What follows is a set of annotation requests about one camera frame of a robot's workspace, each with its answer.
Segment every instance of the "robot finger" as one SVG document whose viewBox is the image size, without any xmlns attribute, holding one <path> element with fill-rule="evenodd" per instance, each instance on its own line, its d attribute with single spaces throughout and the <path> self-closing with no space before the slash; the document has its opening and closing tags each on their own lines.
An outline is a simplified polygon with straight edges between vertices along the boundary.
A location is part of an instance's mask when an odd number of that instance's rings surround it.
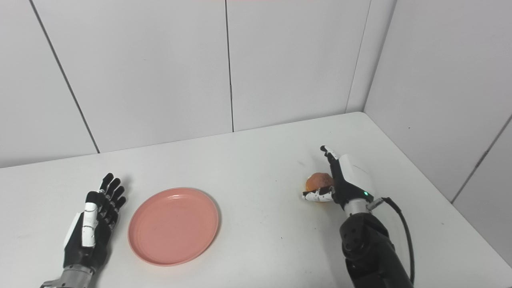
<svg viewBox="0 0 512 288">
<path fill-rule="evenodd" d="M 109 183 L 112 182 L 112 179 L 114 179 L 114 174 L 108 173 L 101 182 L 101 186 L 99 187 L 99 192 L 103 191 L 105 193 L 107 187 L 109 186 Z"/>
<path fill-rule="evenodd" d="M 119 199 L 119 196 L 121 196 L 124 192 L 124 187 L 123 186 L 119 186 L 115 191 L 114 191 L 114 194 L 112 195 L 112 198 L 110 199 L 110 201 L 112 202 L 116 202 L 117 199 Z"/>
<path fill-rule="evenodd" d="M 119 184 L 121 184 L 121 180 L 119 180 L 119 178 L 115 178 L 110 184 L 109 184 L 109 188 L 106 190 L 106 196 L 107 198 L 111 198 L 112 197 L 112 194 L 114 194 L 114 190 L 116 190 L 116 188 L 119 186 Z"/>
<path fill-rule="evenodd" d="M 302 192 L 302 199 L 314 202 L 331 202 L 334 186 L 325 186 L 313 191 Z"/>
</svg>

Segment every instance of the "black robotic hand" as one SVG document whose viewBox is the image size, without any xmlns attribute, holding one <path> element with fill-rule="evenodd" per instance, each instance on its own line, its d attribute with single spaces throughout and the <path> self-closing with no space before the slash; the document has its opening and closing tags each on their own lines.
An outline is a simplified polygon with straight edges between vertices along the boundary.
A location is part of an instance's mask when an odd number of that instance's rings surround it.
<svg viewBox="0 0 512 288">
<path fill-rule="evenodd" d="M 86 197 L 84 211 L 74 222 L 74 228 L 64 248 L 64 272 L 59 279 L 47 281 L 42 287 L 86 288 L 106 262 L 108 244 L 118 217 L 119 209 L 126 202 L 121 197 L 124 187 L 121 180 L 108 173 L 98 192 Z"/>
</svg>

